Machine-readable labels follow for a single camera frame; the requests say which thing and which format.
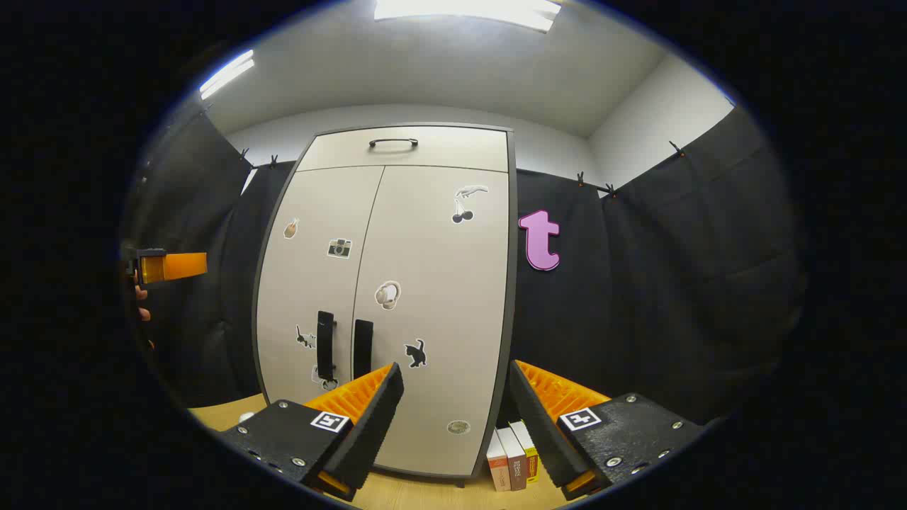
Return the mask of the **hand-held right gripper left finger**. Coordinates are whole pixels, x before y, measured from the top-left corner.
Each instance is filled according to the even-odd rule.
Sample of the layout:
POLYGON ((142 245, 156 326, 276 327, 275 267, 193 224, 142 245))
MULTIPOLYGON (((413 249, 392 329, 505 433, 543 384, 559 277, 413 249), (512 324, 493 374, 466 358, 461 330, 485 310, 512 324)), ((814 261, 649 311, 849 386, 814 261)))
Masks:
POLYGON ((279 477, 350 502, 404 391, 401 369, 390 363, 305 404, 276 401, 217 435, 279 477))

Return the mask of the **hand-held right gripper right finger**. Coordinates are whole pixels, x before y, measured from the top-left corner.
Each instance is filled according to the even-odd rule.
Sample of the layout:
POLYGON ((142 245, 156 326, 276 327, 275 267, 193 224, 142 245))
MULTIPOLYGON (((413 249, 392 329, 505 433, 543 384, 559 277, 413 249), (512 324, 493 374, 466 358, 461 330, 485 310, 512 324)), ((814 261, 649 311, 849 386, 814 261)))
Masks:
POLYGON ((524 361, 509 363, 509 391, 569 501, 644 478, 707 430, 638 392, 608 397, 524 361))

